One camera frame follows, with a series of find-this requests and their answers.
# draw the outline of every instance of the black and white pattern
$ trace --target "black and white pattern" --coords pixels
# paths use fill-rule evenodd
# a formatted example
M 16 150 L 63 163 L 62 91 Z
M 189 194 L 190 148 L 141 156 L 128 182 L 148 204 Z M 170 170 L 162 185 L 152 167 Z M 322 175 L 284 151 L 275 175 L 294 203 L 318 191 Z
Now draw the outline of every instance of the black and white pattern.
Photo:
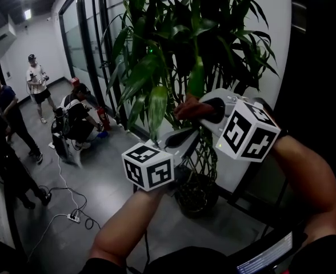
M 251 104 L 244 103 L 249 110 L 252 112 L 252 114 L 262 123 L 266 123 L 268 125 L 276 127 L 275 123 L 271 120 L 271 118 L 260 108 L 252 106 Z
M 154 150 L 148 146 L 140 146 L 139 148 L 135 149 L 132 152 L 126 154 L 126 156 L 136 160 L 137 162 L 144 163 L 148 159 L 156 156 L 159 151 Z
M 242 153 L 244 158 L 262 159 L 270 149 L 276 133 L 257 128 L 254 131 L 253 137 L 250 139 L 247 147 Z
M 166 183 L 172 179 L 171 160 L 165 160 L 164 162 L 157 163 L 147 170 L 147 179 L 149 182 L 149 188 L 156 187 L 162 183 Z
M 124 159 L 127 178 L 132 180 L 135 184 L 144 187 L 143 176 L 141 173 L 141 168 L 138 167 L 136 164 L 129 162 L 128 160 Z
M 251 126 L 251 123 L 246 118 L 234 111 L 223 137 L 235 153 L 241 147 Z

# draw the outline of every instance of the man in white shirt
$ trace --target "man in white shirt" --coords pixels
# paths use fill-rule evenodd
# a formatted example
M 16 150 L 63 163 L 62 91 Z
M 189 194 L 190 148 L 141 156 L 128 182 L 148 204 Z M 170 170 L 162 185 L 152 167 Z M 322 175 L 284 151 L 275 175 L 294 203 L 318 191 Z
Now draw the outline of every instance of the man in white shirt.
M 46 124 L 47 121 L 42 116 L 41 104 L 43 103 L 43 101 L 47 99 L 49 105 L 53 108 L 53 110 L 56 110 L 55 104 L 51 98 L 51 94 L 46 86 L 46 81 L 49 80 L 49 77 L 42 69 L 42 66 L 37 63 L 34 54 L 29 55 L 29 63 L 30 67 L 27 70 L 26 80 L 30 87 L 31 94 L 33 94 L 35 97 L 40 121 L 42 124 Z

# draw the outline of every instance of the fire extinguisher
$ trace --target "fire extinguisher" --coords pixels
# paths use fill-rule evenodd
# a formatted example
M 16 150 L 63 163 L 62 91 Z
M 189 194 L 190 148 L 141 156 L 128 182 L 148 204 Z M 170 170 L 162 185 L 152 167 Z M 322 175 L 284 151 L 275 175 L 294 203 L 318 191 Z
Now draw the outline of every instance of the fire extinguisher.
M 99 107 L 97 109 L 97 114 L 99 116 L 99 120 L 102 122 L 104 128 L 106 131 L 110 131 L 111 127 L 110 127 L 110 121 L 109 121 L 109 117 L 107 116 L 105 109 L 103 107 Z

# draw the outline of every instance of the white cable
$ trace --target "white cable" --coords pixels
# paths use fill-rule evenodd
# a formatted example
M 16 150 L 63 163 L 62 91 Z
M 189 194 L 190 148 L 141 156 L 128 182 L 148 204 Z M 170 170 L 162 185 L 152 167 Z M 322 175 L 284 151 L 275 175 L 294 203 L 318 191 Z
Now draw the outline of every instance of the white cable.
M 50 221 L 49 225 L 46 227 L 46 230 L 45 230 L 44 233 L 42 234 L 42 236 L 41 236 L 41 238 L 40 238 L 40 241 L 39 241 L 39 242 L 35 245 L 35 247 L 32 249 L 31 254 L 29 255 L 29 258 L 28 258 L 27 262 L 30 261 L 30 258 L 31 258 L 31 256 L 32 256 L 33 252 L 34 252 L 35 249 L 38 247 L 38 245 L 41 243 L 43 237 L 45 236 L 46 232 L 49 230 L 49 227 L 50 227 L 50 225 L 52 224 L 52 222 L 54 221 L 54 219 L 55 219 L 56 217 L 58 217 L 58 216 L 66 216 L 66 217 L 67 217 L 66 214 L 57 214 L 57 215 L 55 215 L 55 216 L 52 218 L 52 220 Z
M 59 176 L 60 178 L 62 178 L 62 180 L 64 181 L 65 183 L 65 187 L 68 188 L 67 184 L 66 184 L 66 180 L 63 178 L 63 176 L 61 175 L 61 166 L 60 166 L 60 156 L 55 152 L 55 154 L 58 156 L 58 167 L 59 167 Z M 79 205 L 77 204 L 77 202 L 75 202 L 74 200 L 74 196 L 73 196 L 73 192 L 71 189 L 68 188 L 68 191 L 71 193 L 71 198 L 74 202 L 75 205 L 77 205 L 77 209 L 79 209 Z

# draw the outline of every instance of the power strip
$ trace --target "power strip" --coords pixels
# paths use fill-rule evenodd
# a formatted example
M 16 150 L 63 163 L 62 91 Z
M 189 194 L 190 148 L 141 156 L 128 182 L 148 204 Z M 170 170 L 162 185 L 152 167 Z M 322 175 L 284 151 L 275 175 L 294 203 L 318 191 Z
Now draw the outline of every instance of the power strip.
M 76 222 L 76 223 L 81 222 L 81 219 L 79 217 L 74 217 L 74 219 L 73 219 L 73 218 L 71 218 L 70 214 L 67 215 L 67 218 L 70 219 L 73 222 Z

